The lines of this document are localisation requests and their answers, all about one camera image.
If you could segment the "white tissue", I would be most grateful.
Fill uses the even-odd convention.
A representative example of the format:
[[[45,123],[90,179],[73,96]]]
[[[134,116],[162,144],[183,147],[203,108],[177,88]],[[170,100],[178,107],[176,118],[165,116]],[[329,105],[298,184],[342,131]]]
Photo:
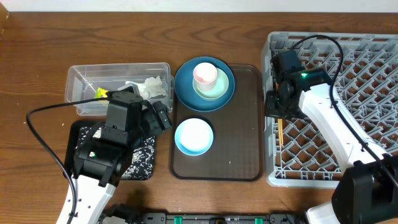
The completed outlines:
[[[132,84],[137,87],[137,92],[144,100],[157,98],[158,96],[167,96],[166,90],[163,88],[162,81],[159,76],[146,78],[144,83],[136,83],[126,81],[126,85]]]

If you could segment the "yellow snack wrapper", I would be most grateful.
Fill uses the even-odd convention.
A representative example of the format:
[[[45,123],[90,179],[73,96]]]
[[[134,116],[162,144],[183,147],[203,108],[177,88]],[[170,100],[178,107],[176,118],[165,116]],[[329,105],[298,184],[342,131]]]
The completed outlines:
[[[94,98],[107,98],[108,90],[98,87],[95,91]]]

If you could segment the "white rice grains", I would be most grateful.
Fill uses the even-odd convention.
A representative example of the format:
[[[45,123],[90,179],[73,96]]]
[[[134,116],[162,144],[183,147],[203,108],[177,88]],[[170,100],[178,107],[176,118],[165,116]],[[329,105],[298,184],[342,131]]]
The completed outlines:
[[[155,137],[146,139],[143,146],[134,150],[131,165],[122,180],[147,180],[152,177],[155,164]]]

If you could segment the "light blue bowl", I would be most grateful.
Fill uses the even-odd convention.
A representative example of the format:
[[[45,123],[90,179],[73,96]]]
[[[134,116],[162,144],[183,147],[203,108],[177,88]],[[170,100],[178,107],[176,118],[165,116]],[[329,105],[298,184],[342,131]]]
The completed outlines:
[[[175,145],[188,156],[199,156],[207,152],[213,144],[214,133],[211,126],[199,118],[182,121],[174,134]]]

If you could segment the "light green small plate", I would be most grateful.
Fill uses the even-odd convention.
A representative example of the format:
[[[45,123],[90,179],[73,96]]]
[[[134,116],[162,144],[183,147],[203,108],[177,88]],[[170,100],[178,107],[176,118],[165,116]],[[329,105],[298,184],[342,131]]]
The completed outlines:
[[[204,100],[214,101],[220,97],[222,97],[229,88],[229,78],[227,74],[222,71],[220,68],[217,68],[217,78],[215,80],[215,86],[210,91],[200,90],[198,87],[198,83],[193,80],[193,89],[195,93],[199,95]]]

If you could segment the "pink plastic cup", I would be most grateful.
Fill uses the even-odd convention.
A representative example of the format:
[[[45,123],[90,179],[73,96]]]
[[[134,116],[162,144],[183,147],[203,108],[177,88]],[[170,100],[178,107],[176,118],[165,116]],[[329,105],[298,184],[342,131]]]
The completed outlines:
[[[218,72],[216,67],[208,62],[199,63],[193,69],[194,84],[201,91],[210,91],[216,84]]]

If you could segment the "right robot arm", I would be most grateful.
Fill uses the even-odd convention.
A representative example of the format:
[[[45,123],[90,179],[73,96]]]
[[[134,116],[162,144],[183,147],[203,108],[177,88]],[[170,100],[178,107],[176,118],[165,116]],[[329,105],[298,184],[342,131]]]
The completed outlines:
[[[272,57],[277,89],[267,92],[266,116],[308,117],[343,174],[330,202],[308,209],[308,223],[379,223],[397,217],[397,157],[361,128],[323,68],[305,69],[296,52]]]

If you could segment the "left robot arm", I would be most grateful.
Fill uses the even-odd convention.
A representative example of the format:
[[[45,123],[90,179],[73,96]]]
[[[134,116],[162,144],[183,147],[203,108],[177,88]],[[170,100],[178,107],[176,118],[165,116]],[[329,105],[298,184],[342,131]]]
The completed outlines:
[[[106,120],[95,123],[68,162],[72,184],[58,223],[96,223],[145,139],[170,129],[168,107],[131,91],[110,91]]]

